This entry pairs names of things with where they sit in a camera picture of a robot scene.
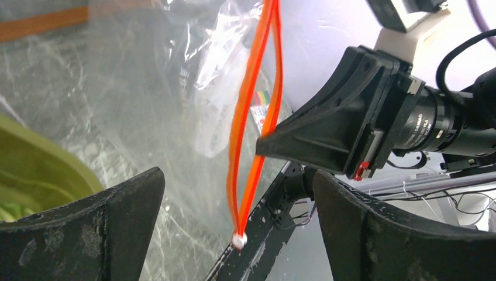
wire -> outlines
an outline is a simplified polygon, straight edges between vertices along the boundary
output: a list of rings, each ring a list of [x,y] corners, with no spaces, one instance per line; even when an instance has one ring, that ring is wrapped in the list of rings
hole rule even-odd
[[[425,204],[427,205],[427,207],[429,207],[429,209],[432,211],[432,214],[434,214],[436,216],[436,218],[438,219],[438,221],[443,222],[439,218],[438,214],[436,214],[436,212],[434,212],[434,209],[432,208],[432,206],[430,206],[429,202],[427,202],[427,200],[425,200],[425,198],[423,198],[423,197],[421,197],[418,194],[415,194],[413,192],[407,191],[407,183],[405,181],[403,181],[403,192],[405,193],[406,196],[408,196],[408,194],[412,194],[415,197],[419,197],[421,200],[423,200],[425,202]]]
[[[294,219],[296,219],[296,218],[306,218],[306,217],[308,217],[308,212],[304,212],[304,213],[303,213],[303,214],[301,214],[301,215],[298,215],[298,216],[296,216],[296,217],[292,217],[292,219],[294,220]]]
[[[475,213],[471,213],[471,212],[467,212],[467,211],[462,211],[462,210],[460,210],[460,207],[459,207],[459,206],[460,206],[460,203],[461,203],[461,200],[462,200],[463,196],[465,196],[466,194],[462,194],[462,195],[461,195],[461,197],[460,197],[460,199],[456,200],[456,199],[455,199],[455,198],[453,198],[453,196],[452,196],[451,194],[449,194],[447,191],[444,191],[444,193],[445,193],[446,195],[448,195],[448,196],[449,196],[449,198],[450,198],[450,199],[453,201],[453,203],[454,203],[454,208],[455,208],[458,212],[460,212],[460,213],[467,214],[467,215],[479,215],[479,214],[481,214],[481,213],[483,213],[483,212],[484,212],[484,210],[479,211],[479,212],[475,212]],[[477,194],[477,195],[482,195],[482,196],[486,196],[487,198],[489,198],[489,199],[491,199],[491,200],[492,200],[492,197],[491,197],[491,196],[489,196],[489,195],[487,195],[487,194],[484,194],[484,193],[475,193],[475,194]],[[488,210],[491,210],[491,211],[493,211],[493,212],[496,214],[496,210],[495,210],[495,209],[493,209],[493,208],[488,208]]]
[[[252,50],[246,66],[246,73],[239,90],[239,98],[236,104],[236,110],[233,117],[231,132],[229,136],[229,168],[226,179],[226,193],[228,197],[228,206],[231,214],[235,232],[239,233],[241,228],[240,215],[237,207],[237,174],[243,143],[244,126],[249,110],[249,100],[251,96],[249,91],[254,88],[256,77],[260,70],[263,52],[266,48],[268,30],[272,16],[272,0],[266,0],[260,15],[260,21],[257,26],[256,36],[253,40]]]
[[[478,223],[480,220],[482,220],[482,218],[484,217],[484,214],[485,214],[485,212],[487,211],[487,209],[489,208],[489,206],[490,206],[492,203],[494,203],[495,201],[496,201],[496,198],[492,199],[492,200],[491,200],[491,202],[489,202],[489,203],[487,204],[487,206],[484,208],[484,211],[481,213],[481,215],[480,215],[480,217],[477,219],[477,221],[475,221],[475,222],[473,222],[473,223],[471,223],[471,224],[469,224],[469,225],[474,225],[474,224]]]
[[[485,21],[483,15],[482,15],[482,12],[480,11],[478,1],[477,0],[467,0],[467,3],[469,5],[469,10],[470,10],[470,13],[472,14],[472,18],[474,18],[474,21],[476,22],[476,25],[479,28],[480,32],[486,32],[486,31],[490,30],[489,26],[487,25],[487,22]],[[487,41],[496,50],[496,38],[488,37]]]
[[[312,221],[312,217],[314,216],[315,212],[317,211],[317,204],[314,204],[314,206],[312,207],[312,211],[310,211],[310,215],[303,221],[303,222],[300,222],[299,224],[292,224],[288,227],[281,227],[279,225],[278,222],[276,222],[274,224],[274,226],[279,229],[279,230],[288,230],[288,229],[291,229],[291,228],[294,228],[294,227],[303,227],[307,224],[310,223],[310,221]]]
[[[425,152],[421,151],[420,152],[422,154],[419,162],[413,166],[410,166],[410,167],[402,167],[402,166],[396,166],[396,164],[394,164],[393,162],[387,160],[386,163],[388,163],[391,167],[393,168],[397,168],[397,169],[402,169],[402,170],[418,170],[418,169],[421,169],[423,167],[425,167],[425,165],[427,164],[427,155],[425,154]]]
[[[466,104],[463,98],[460,95],[449,90],[446,85],[446,70],[449,64],[453,61],[453,59],[455,59],[459,54],[467,50],[469,47],[472,47],[476,43],[493,36],[496,36],[496,29],[491,29],[472,37],[471,39],[462,43],[460,46],[454,48],[439,64],[438,70],[436,72],[436,83],[439,90],[455,104],[466,108]],[[488,104],[491,103],[487,103],[486,101],[484,101],[480,94],[477,93],[474,93],[474,100],[477,101],[478,105],[478,108],[475,108],[474,110],[482,115],[483,120],[485,120],[489,126],[496,129],[496,117],[492,114],[492,111],[488,107]]]
[[[416,195],[416,194],[413,194],[413,193],[407,191],[407,193],[409,193],[410,195],[412,195],[412,197],[407,197],[407,198],[388,198],[388,199],[383,199],[383,201],[419,201],[419,200],[421,200],[421,197],[423,197],[423,198],[425,198],[427,200],[439,199],[439,198],[446,198],[446,197],[449,197],[449,195],[436,196],[436,197],[431,197],[431,198],[427,198],[427,197],[429,197],[429,196],[431,196],[433,194],[436,194],[436,193],[442,193],[444,191],[449,191],[449,190],[454,190],[454,189],[462,189],[464,187],[471,187],[471,186],[474,186],[474,185],[489,184],[489,183],[494,183],[495,181],[496,181],[495,179],[490,179],[490,180],[480,181],[477,184],[471,183],[471,184],[465,184],[465,185],[462,185],[462,186],[448,187],[446,189],[440,189],[440,190],[432,191],[432,192],[425,193],[425,194],[422,194],[422,195]],[[496,190],[496,188],[491,188],[491,189],[486,189],[486,190],[465,191],[465,192],[461,192],[461,193],[451,194],[451,196],[462,195],[462,194],[482,193],[482,192],[493,191],[493,190]],[[398,192],[398,193],[392,193],[392,194],[378,194],[378,195],[375,195],[375,196],[377,198],[379,198],[379,199],[382,199],[381,197],[391,197],[391,196],[397,196],[397,195],[400,195],[400,194],[404,194],[404,192]]]
[[[260,137],[263,138],[274,132],[275,126],[281,111],[281,104],[283,101],[283,39],[282,39],[282,26],[281,26],[281,8],[279,0],[273,2],[273,14],[271,18],[271,27],[273,31],[274,47],[275,47],[275,81],[273,95],[268,106],[266,121],[262,127]],[[243,201],[240,209],[240,229],[239,233],[244,233],[248,217],[252,209],[252,204],[260,180],[262,167],[264,165],[265,157],[255,155],[250,168],[248,182],[246,183],[246,191],[244,192]]]

white wall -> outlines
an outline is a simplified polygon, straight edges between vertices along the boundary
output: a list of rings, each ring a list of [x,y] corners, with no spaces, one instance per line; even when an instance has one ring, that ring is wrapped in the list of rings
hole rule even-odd
[[[438,37],[432,57],[416,75],[435,85],[435,71],[441,59],[458,44],[478,33],[465,2],[451,30]],[[496,28],[496,1],[479,0],[489,26]],[[293,109],[307,102],[334,72],[348,46],[374,47],[381,26],[366,0],[281,1],[283,14],[284,96]],[[447,71],[454,90],[473,83],[493,68],[496,52],[487,42],[472,47],[456,59]],[[274,51],[267,49],[265,67],[274,73]]]

green bowl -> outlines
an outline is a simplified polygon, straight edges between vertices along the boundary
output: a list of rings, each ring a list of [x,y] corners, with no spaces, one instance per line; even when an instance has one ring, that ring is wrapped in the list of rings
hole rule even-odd
[[[0,221],[66,205],[103,190],[79,159],[0,115]]]

white bead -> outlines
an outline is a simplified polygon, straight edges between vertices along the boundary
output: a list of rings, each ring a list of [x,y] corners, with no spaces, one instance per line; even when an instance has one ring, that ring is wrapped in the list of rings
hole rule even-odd
[[[236,249],[243,249],[246,243],[248,243],[248,236],[246,236],[246,233],[243,233],[243,236],[234,233],[231,242]]]

black lens barrel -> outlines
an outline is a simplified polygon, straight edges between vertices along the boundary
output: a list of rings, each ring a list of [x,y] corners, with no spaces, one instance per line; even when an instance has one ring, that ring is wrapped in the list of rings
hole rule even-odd
[[[438,90],[426,87],[395,149],[485,156],[496,152],[496,130],[470,109],[454,105]]]

